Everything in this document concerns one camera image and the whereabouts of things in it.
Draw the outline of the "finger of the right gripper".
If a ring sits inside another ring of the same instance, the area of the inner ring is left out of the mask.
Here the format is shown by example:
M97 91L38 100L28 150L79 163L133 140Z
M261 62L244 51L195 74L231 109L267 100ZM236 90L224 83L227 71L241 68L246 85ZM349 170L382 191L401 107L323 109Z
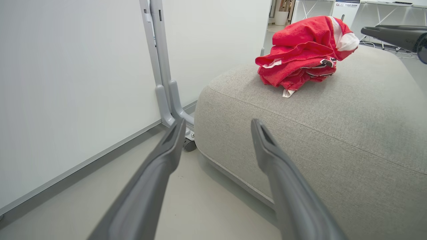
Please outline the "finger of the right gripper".
M374 37L382 42L386 42L404 50L417 53L427 32L423 31L399 31L396 29L386 29L376 31L375 26L366 26L361 29L361 33Z
M399 31L427 31L426 26L414 26L414 25L377 25L375 26L376 31L383 31L386 29L396 29Z

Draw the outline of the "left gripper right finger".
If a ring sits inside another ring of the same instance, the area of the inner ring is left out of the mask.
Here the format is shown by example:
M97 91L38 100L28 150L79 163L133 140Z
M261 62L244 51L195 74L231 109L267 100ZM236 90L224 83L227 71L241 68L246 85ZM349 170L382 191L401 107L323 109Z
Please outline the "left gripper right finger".
M282 239L348 239L267 126L252 119L251 133L258 167L269 180Z

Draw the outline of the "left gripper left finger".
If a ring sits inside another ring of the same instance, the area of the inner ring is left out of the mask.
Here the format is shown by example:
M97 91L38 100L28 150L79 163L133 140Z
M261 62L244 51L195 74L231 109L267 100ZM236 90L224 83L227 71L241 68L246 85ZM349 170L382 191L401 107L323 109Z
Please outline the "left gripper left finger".
M169 177L179 165L185 131L185 119L172 124L88 239L154 239Z

